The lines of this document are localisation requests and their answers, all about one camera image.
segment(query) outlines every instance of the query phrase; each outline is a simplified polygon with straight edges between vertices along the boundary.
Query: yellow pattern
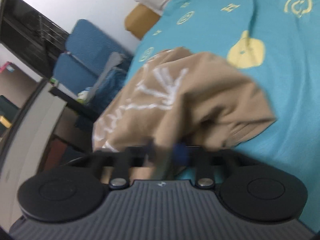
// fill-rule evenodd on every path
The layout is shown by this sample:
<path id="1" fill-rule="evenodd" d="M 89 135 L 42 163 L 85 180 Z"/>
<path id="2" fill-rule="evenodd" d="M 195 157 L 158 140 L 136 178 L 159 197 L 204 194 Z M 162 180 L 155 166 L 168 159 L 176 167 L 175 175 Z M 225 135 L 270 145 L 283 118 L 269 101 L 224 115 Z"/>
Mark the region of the yellow pattern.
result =
<path id="1" fill-rule="evenodd" d="M 188 12 L 187 14 L 185 14 L 184 16 L 182 16 L 182 17 L 177 21 L 177 24 L 178 24 L 178 25 L 183 24 L 184 22 L 186 22 L 187 20 L 189 20 L 194 13 L 195 13 L 194 11 Z"/>
<path id="2" fill-rule="evenodd" d="M 182 5 L 180 6 L 180 8 L 185 8 L 185 7 L 187 7 L 189 4 L 190 4 L 189 2 L 185 2 L 184 4 L 182 4 Z"/>
<path id="3" fill-rule="evenodd" d="M 288 13 L 290 10 L 298 18 L 300 18 L 305 13 L 309 13 L 311 9 L 312 9 L 312 0 L 287 0 L 287 2 L 284 5 L 285 13 Z"/>
<path id="4" fill-rule="evenodd" d="M 234 9 L 238 8 L 239 6 L 240 6 L 240 4 L 239 4 L 239 5 L 235 5 L 235 4 L 233 4 L 233 3 L 230 3 L 228 6 L 222 8 L 221 11 L 231 12 L 231 11 L 233 11 Z"/>
<path id="5" fill-rule="evenodd" d="M 156 36 L 158 35 L 159 33 L 161 33 L 162 31 L 161 30 L 157 30 L 152 36 Z"/>
<path id="6" fill-rule="evenodd" d="M 3 115 L 0 115 L 0 123 L 4 125 L 6 128 L 11 127 L 11 123 Z"/>
<path id="7" fill-rule="evenodd" d="M 265 57 L 263 41 L 249 37 L 249 31 L 241 34 L 240 40 L 229 50 L 227 60 L 237 68 L 260 66 Z"/>
<path id="8" fill-rule="evenodd" d="M 147 50 L 142 54 L 142 56 L 140 57 L 139 62 L 145 61 L 146 59 L 148 59 L 154 49 L 155 49 L 154 47 L 151 47 L 151 48 L 147 49 Z"/>

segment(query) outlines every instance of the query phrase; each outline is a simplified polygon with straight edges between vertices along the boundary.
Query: blue bedsheet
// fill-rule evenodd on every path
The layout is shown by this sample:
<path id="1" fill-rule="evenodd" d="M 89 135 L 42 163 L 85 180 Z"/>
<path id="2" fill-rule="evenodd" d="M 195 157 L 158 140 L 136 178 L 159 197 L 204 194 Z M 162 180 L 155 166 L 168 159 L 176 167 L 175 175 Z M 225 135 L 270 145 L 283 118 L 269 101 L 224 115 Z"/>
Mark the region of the blue bedsheet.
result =
<path id="1" fill-rule="evenodd" d="M 172 0 L 145 35 L 129 80 L 163 49 L 227 58 L 266 92 L 277 121 L 237 149 L 300 178 L 301 220 L 320 229 L 320 0 Z"/>

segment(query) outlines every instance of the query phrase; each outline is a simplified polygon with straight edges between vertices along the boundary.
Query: logo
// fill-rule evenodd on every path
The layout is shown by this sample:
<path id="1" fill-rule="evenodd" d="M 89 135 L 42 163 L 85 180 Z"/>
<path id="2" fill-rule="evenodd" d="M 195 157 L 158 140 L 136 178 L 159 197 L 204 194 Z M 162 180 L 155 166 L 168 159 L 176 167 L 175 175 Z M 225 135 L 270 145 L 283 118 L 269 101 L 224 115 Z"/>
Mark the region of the logo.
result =
<path id="1" fill-rule="evenodd" d="M 188 12 L 187 14 L 185 14 L 184 16 L 182 16 L 182 17 L 177 21 L 177 24 L 178 24 L 178 25 L 183 24 L 184 22 L 186 22 L 187 20 L 189 20 L 194 13 L 195 13 L 194 11 Z"/>
<path id="2" fill-rule="evenodd" d="M 151 47 L 151 48 L 147 49 L 147 50 L 142 54 L 142 56 L 140 57 L 139 61 L 141 62 L 141 61 L 145 61 L 146 59 L 148 59 L 154 49 L 155 49 L 154 47 Z"/>
<path id="3" fill-rule="evenodd" d="M 190 4 L 189 2 L 185 2 L 184 4 L 182 4 L 182 5 L 180 6 L 180 8 L 185 8 L 185 7 L 187 7 L 189 4 Z"/>
<path id="4" fill-rule="evenodd" d="M 158 35 L 159 33 L 161 33 L 162 31 L 161 30 L 157 30 L 152 36 L 156 36 Z"/>
<path id="5" fill-rule="evenodd" d="M 161 181 L 160 183 L 158 183 L 159 187 L 164 187 L 165 185 L 167 185 L 164 181 Z"/>
<path id="6" fill-rule="evenodd" d="M 289 13 L 291 11 L 298 18 L 300 18 L 305 13 L 309 13 L 311 9 L 312 0 L 287 0 L 284 5 L 285 13 Z"/>

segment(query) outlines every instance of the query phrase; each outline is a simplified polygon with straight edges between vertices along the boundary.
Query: blue chair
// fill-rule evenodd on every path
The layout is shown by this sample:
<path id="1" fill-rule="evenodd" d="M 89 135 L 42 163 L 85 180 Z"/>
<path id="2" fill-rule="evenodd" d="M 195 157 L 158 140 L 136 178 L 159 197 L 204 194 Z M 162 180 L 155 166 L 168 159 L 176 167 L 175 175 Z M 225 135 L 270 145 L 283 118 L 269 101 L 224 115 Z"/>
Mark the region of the blue chair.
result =
<path id="1" fill-rule="evenodd" d="M 74 94 L 96 83 L 113 52 L 121 54 L 122 62 L 111 68 L 87 105 L 100 115 L 123 87 L 132 55 L 84 19 L 77 21 L 65 46 L 67 51 L 59 56 L 53 77 Z"/>

